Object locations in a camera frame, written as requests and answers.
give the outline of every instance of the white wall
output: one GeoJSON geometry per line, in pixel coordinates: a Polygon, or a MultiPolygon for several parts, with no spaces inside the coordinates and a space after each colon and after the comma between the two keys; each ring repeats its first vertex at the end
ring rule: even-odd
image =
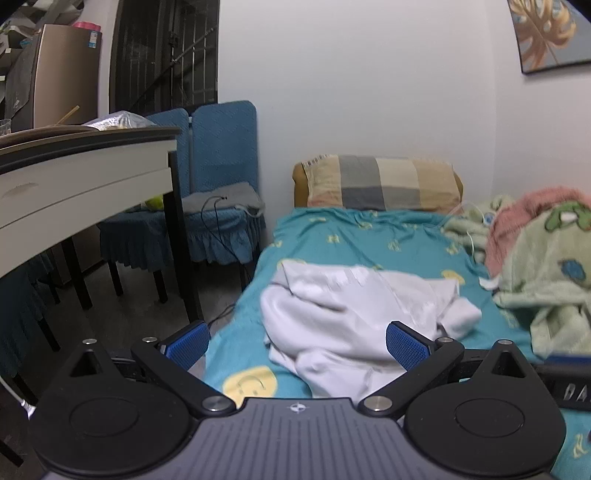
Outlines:
{"type": "Polygon", "coordinates": [[[293,207],[293,165],[321,153],[438,158],[453,163],[466,198],[491,195],[495,99],[483,5],[222,0],[219,101],[257,108],[268,231],[293,207]]]}
{"type": "Polygon", "coordinates": [[[521,74],[505,1],[486,1],[496,82],[493,190],[565,184],[591,193],[591,67],[521,74]]]}
{"type": "Polygon", "coordinates": [[[99,66],[99,116],[109,113],[109,73],[111,68],[111,45],[119,0],[85,0],[84,10],[78,21],[100,25],[102,45],[99,66]]]}

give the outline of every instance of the white cable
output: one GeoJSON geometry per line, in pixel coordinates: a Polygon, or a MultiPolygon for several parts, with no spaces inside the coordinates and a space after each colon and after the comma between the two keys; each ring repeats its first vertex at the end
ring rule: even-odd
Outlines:
{"type": "Polygon", "coordinates": [[[259,218],[259,217],[260,217],[260,216],[263,214],[263,212],[264,212],[264,209],[260,209],[256,215],[253,215],[253,214],[252,214],[252,213],[251,213],[251,212],[248,210],[248,207],[245,207],[244,205],[235,205],[235,206],[234,206],[234,208],[235,208],[236,210],[242,210],[244,213],[246,213],[246,214],[247,214],[249,217],[251,217],[251,218],[259,218]]]}
{"type": "Polygon", "coordinates": [[[27,402],[25,399],[19,397],[17,393],[10,387],[10,385],[6,383],[2,376],[0,376],[0,383],[4,388],[8,390],[8,393],[10,393],[14,397],[14,399],[20,403],[21,407],[27,411],[27,417],[31,418],[31,415],[33,415],[33,412],[35,411],[35,407],[31,405],[29,402],[27,402]]]}
{"type": "Polygon", "coordinates": [[[474,252],[475,252],[475,248],[474,248],[474,239],[472,238],[472,235],[470,235],[470,232],[466,232],[466,234],[470,237],[470,242],[472,242],[472,260],[476,261],[474,259],[474,252]]]}
{"type": "Polygon", "coordinates": [[[478,212],[480,213],[480,215],[482,215],[482,223],[486,222],[486,219],[484,217],[484,213],[482,213],[482,210],[480,210],[478,208],[478,205],[476,203],[472,203],[472,202],[462,202],[460,203],[460,205],[456,205],[454,208],[451,209],[451,211],[443,218],[443,220],[441,222],[439,222],[437,224],[436,228],[441,228],[443,225],[445,225],[445,223],[447,222],[447,220],[453,216],[454,213],[456,213],[460,208],[462,208],[464,205],[472,205],[476,210],[478,210],[478,212]]]}

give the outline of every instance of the logo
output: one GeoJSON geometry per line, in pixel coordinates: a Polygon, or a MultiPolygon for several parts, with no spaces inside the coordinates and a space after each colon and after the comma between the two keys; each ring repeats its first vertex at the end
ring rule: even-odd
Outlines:
{"type": "Polygon", "coordinates": [[[300,402],[290,405],[290,410],[293,413],[297,413],[298,415],[302,413],[306,408],[308,407],[306,407],[304,404],[301,404],[300,402]]]}

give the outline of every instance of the label sticker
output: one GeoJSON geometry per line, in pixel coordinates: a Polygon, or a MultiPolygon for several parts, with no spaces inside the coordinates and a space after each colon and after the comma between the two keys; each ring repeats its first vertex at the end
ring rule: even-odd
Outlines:
{"type": "Polygon", "coordinates": [[[96,48],[96,40],[99,38],[99,33],[96,31],[90,32],[90,40],[88,41],[89,48],[96,48]]]}

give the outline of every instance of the pink lid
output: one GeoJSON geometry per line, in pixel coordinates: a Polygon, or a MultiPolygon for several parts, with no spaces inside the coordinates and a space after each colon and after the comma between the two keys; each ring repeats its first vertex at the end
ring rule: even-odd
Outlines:
{"type": "Polygon", "coordinates": [[[72,25],[72,27],[85,28],[87,30],[95,30],[100,32],[100,25],[91,22],[76,22],[74,25],[72,25]]]}

